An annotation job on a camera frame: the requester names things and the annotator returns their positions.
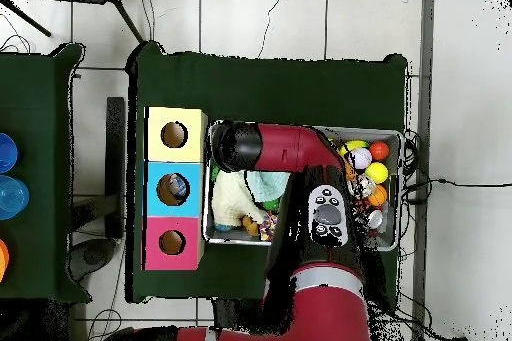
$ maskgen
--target gray plastic bin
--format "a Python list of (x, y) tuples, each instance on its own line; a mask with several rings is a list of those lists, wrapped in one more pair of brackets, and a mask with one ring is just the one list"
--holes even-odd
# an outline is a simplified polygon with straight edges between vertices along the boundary
[[(210, 126), (208, 135), (214, 132), (216, 124)], [(387, 217), (379, 228), (377, 238), (371, 240), (377, 245), (379, 251), (391, 251), (398, 244), (400, 235), (400, 218), (402, 207), (402, 186), (403, 186), (403, 167), (405, 153), (405, 139), (398, 131), (386, 131), (375, 129), (358, 128), (339, 128), (315, 126), (314, 128), (323, 132), (328, 138), (335, 142), (350, 140), (363, 140), (368, 142), (384, 141), (389, 146), (389, 155), (382, 161), (388, 168), (389, 177), (382, 184), (388, 192), (389, 208)], [(210, 181), (210, 164), (207, 163), (205, 171), (205, 194), (204, 194), (204, 213), (203, 213), (203, 235), (205, 239), (218, 244), (243, 244), (257, 247), (268, 247), (267, 241), (261, 241), (258, 237), (251, 237), (244, 227), (239, 227), (231, 231), (217, 231), (213, 223), (211, 210), (211, 194), (213, 183)]]

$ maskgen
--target pink cube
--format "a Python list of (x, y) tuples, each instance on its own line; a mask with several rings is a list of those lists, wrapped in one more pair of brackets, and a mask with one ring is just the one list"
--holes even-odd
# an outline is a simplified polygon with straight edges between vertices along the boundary
[[(172, 235), (162, 237), (163, 234), (171, 232)], [(176, 238), (181, 239), (181, 246), (176, 243)], [(146, 248), (144, 270), (195, 270), (204, 249), (201, 220), (187, 217), (148, 217), (146, 238), (143, 242)]]

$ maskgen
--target circular hole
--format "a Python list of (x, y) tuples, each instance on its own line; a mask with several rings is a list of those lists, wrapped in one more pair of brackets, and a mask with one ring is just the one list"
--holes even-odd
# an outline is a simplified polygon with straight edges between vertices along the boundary
[(180, 148), (187, 142), (188, 132), (182, 123), (169, 122), (162, 128), (160, 136), (167, 147)]
[(179, 173), (162, 176), (156, 186), (156, 195), (167, 206), (179, 206), (190, 194), (190, 185), (186, 178)]
[(180, 231), (166, 231), (160, 236), (159, 245), (165, 254), (180, 254), (185, 248), (185, 237)]

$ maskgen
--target green table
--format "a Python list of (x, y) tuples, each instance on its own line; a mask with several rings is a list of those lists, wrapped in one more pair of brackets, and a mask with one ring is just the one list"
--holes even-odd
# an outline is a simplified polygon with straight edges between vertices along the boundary
[[(137, 47), (130, 74), (127, 205), (127, 299), (146, 296), (261, 298), (267, 249), (207, 244), (196, 271), (142, 271), (143, 111), (145, 106), (200, 108), (209, 120), (404, 129), (406, 60), (287, 61), (162, 54), (155, 42)], [(381, 253), (386, 291), (395, 306), (398, 250)]]
[(0, 221), (10, 262), (0, 298), (87, 302), (66, 271), (71, 231), (71, 74), (83, 47), (68, 44), (51, 55), (0, 53), (0, 132), (19, 149), (7, 175), (26, 183), (27, 207)]

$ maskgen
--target yellow cube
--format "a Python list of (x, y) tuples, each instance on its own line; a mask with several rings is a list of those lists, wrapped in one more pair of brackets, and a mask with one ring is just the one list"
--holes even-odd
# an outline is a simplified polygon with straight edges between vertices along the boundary
[(147, 107), (148, 160), (201, 163), (208, 118), (200, 109)]

